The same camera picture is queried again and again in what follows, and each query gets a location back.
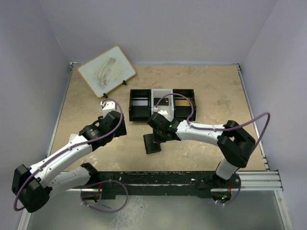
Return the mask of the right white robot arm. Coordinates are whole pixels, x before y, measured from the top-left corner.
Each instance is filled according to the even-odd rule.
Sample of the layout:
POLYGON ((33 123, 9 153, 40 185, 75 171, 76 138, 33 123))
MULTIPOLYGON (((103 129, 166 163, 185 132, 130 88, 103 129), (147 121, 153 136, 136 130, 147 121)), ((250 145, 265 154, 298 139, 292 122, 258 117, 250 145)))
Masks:
POLYGON ((237 122, 229 120, 225 125, 197 124, 174 118, 167 120, 163 115, 154 113, 147 124, 153 129, 143 136, 147 154, 161 151, 161 143, 167 141, 193 140, 217 146, 224 159, 218 164, 215 174, 229 180, 240 168, 245 168, 256 147, 255 139, 237 122))

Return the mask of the black leather card holder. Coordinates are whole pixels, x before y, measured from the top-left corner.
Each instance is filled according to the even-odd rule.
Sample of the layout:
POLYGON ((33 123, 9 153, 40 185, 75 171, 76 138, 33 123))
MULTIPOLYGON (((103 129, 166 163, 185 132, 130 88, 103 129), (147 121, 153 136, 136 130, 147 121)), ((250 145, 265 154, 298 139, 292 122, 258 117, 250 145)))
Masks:
POLYGON ((143 136, 146 154, 153 154, 161 151, 160 144, 155 143, 153 139, 153 134, 146 134, 143 136))

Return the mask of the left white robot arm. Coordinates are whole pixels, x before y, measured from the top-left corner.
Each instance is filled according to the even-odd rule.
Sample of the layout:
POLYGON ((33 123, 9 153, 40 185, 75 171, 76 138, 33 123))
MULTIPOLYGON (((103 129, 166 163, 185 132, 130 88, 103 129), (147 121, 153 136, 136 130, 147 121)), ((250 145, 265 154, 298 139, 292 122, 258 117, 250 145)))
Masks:
POLYGON ((14 211, 26 209, 33 213, 62 191, 99 185, 102 180, 100 173, 90 163, 83 163, 69 172, 64 169, 126 133, 123 113, 111 109, 85 126, 54 154, 29 167, 23 164, 18 166, 14 170, 12 182, 14 211))

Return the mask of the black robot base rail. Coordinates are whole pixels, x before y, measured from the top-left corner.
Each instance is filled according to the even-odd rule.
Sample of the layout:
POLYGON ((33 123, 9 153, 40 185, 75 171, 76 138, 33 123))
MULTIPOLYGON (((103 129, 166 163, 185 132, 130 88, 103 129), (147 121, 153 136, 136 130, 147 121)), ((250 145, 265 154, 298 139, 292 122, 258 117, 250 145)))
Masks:
POLYGON ((92 164, 83 163, 90 175, 87 186, 98 188, 102 184, 102 199, 116 196, 196 196, 214 200, 230 200, 231 192, 241 188, 238 175, 223 180, 213 171, 166 172, 111 172, 98 171, 92 164))

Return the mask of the black and white tray organizer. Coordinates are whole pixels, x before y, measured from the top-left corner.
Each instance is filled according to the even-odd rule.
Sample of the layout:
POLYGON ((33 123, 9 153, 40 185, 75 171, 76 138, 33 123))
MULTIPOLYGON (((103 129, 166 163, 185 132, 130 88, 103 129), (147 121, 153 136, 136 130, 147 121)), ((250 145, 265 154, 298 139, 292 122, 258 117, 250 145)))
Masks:
POLYGON ((196 119, 196 102, 193 89, 131 89, 129 120, 147 122, 154 112, 173 118, 196 119))

